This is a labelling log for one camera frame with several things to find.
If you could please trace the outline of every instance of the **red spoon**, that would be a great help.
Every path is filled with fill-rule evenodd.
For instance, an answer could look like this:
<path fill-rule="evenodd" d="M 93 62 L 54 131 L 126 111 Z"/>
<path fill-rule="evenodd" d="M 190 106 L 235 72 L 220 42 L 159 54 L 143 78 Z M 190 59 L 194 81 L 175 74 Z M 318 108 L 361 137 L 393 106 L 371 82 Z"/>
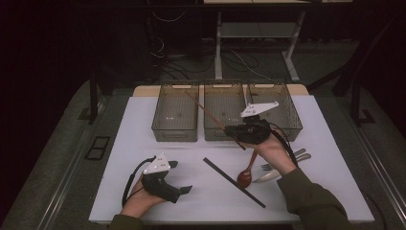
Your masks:
<path fill-rule="evenodd" d="M 244 171 L 240 172 L 237 178 L 237 184 L 240 188 L 247 188 L 253 179 L 251 175 L 251 168 L 253 167 L 254 161 L 257 158 L 258 152 L 256 150 L 253 151 L 253 155 L 251 156 L 250 164 L 248 168 Z"/>

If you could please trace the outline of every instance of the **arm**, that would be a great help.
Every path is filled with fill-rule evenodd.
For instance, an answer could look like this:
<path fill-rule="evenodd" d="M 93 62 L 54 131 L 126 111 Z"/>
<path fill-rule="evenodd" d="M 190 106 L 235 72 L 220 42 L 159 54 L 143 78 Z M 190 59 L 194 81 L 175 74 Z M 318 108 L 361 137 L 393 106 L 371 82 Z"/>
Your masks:
<path fill-rule="evenodd" d="M 140 218 L 153 206 L 165 202 L 156 195 L 151 195 L 143 189 L 140 177 L 134 185 L 122 211 L 116 215 L 109 226 L 109 230 L 139 230 L 143 229 Z"/>
<path fill-rule="evenodd" d="M 271 135 L 259 145 L 244 145 L 256 149 L 280 172 L 282 179 L 278 185 L 286 199 L 287 211 L 299 215 L 304 229 L 353 229 L 337 198 L 297 169 L 275 136 Z"/>

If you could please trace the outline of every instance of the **fork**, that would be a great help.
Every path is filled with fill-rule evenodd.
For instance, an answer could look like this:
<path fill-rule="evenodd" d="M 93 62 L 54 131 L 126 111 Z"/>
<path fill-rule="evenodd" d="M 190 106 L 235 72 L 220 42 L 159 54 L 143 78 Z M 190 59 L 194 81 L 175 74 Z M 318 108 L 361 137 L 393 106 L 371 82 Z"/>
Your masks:
<path fill-rule="evenodd" d="M 295 152 L 293 152 L 293 155 L 295 155 L 296 157 L 302 153 L 305 153 L 305 149 L 299 149 Z M 264 171 L 271 171 L 273 170 L 272 166 L 270 166 L 269 164 L 265 164 L 265 165 L 261 165 L 260 166 Z"/>

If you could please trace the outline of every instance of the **sleeve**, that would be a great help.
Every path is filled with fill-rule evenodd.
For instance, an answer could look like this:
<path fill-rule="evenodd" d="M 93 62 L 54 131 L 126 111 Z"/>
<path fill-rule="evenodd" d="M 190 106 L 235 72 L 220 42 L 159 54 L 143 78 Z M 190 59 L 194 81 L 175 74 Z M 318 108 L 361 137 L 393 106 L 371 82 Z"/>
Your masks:
<path fill-rule="evenodd" d="M 143 222 L 138 218 L 133 218 L 125 215 L 116 215 L 108 227 L 109 230 L 141 230 Z"/>
<path fill-rule="evenodd" d="M 287 211 L 299 215 L 304 229 L 354 229 L 338 199 L 322 186 L 312 183 L 301 169 L 278 180 Z"/>

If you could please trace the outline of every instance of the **floor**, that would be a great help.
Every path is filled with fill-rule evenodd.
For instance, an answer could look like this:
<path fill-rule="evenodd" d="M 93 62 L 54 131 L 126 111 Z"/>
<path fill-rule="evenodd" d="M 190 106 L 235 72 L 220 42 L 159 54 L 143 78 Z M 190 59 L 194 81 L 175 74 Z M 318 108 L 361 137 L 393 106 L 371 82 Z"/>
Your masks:
<path fill-rule="evenodd" d="M 200 59 L 173 55 L 163 67 L 165 79 L 213 79 L 214 46 L 208 40 Z M 299 83 L 309 85 L 343 65 L 353 54 L 356 41 L 308 41 L 298 44 L 293 55 Z M 224 40 L 223 78 L 284 79 L 291 83 L 281 51 L 283 40 Z M 394 208 L 388 186 L 371 163 L 371 154 L 382 163 L 395 189 L 406 195 L 406 142 L 371 94 L 363 90 L 361 108 L 368 109 L 374 124 L 357 127 L 349 116 L 350 93 L 334 97 L 335 80 L 310 91 L 325 116 L 336 143 L 350 171 L 363 191 L 375 217 L 374 222 L 355 224 L 356 229 L 406 229 L 406 223 Z M 125 105 L 133 89 L 117 89 L 112 96 L 101 97 L 100 115 L 88 124 L 88 82 L 72 98 L 34 170 L 24 185 L 1 229 L 105 229 L 88 221 L 109 152 L 114 144 Z M 104 157 L 99 161 L 84 159 L 96 136 L 109 136 Z M 193 226 L 195 229 L 301 229 L 300 225 L 221 225 Z M 188 229 L 190 226 L 149 226 L 150 229 Z"/>

